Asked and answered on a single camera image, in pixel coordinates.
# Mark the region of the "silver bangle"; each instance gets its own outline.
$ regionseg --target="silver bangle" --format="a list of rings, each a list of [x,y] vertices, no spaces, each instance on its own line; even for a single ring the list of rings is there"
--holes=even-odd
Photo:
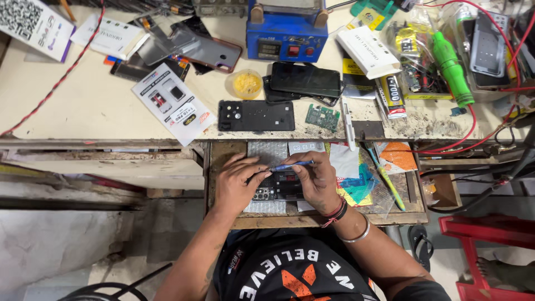
[[[362,233],[362,235],[360,235],[359,237],[357,237],[355,239],[347,240],[347,239],[343,239],[340,236],[338,236],[338,233],[337,233],[338,238],[341,241],[343,241],[344,243],[354,243],[354,242],[358,242],[359,240],[361,240],[364,237],[366,237],[366,235],[368,235],[368,232],[370,232],[370,220],[368,219],[368,217],[365,214],[363,214],[363,216],[366,219],[366,230],[364,231],[364,233]]]

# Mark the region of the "qr code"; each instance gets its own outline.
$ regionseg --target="qr code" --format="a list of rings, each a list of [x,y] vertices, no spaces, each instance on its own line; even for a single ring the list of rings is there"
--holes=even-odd
[[[0,0],[0,26],[29,41],[42,12],[28,0]]]

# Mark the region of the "tattoo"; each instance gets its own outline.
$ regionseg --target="tattoo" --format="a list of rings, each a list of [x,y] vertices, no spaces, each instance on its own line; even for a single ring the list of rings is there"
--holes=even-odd
[[[225,245],[225,243],[217,244],[215,247],[213,247],[214,250],[221,250],[221,248]],[[202,293],[205,293],[208,290],[208,286],[212,282],[213,279],[213,271],[216,269],[217,260],[219,259],[219,255],[216,256],[210,267],[208,268],[208,271],[206,272],[206,276],[204,277],[204,286],[201,289]]]
[[[219,255],[216,256],[216,259],[212,262],[210,267],[208,268],[208,271],[206,272],[206,277],[204,278],[204,286],[201,289],[201,293],[206,293],[208,290],[208,286],[210,286],[210,283],[212,283],[213,278],[213,271],[216,269],[217,259],[219,258]]]

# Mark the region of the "sandal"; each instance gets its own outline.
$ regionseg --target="sandal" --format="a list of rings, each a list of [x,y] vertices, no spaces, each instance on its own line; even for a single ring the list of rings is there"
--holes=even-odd
[[[433,256],[433,244],[427,239],[427,231],[422,225],[410,226],[408,231],[408,238],[412,257],[428,272],[431,271],[430,259]]]

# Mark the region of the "red plastic stool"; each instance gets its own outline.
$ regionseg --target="red plastic stool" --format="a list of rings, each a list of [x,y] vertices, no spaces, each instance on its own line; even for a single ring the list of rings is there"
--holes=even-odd
[[[476,266],[474,241],[500,243],[535,250],[535,221],[508,215],[485,217],[444,216],[438,219],[440,231],[461,240],[467,257],[473,284],[457,282],[463,301],[514,300],[535,301],[534,294],[491,288]]]

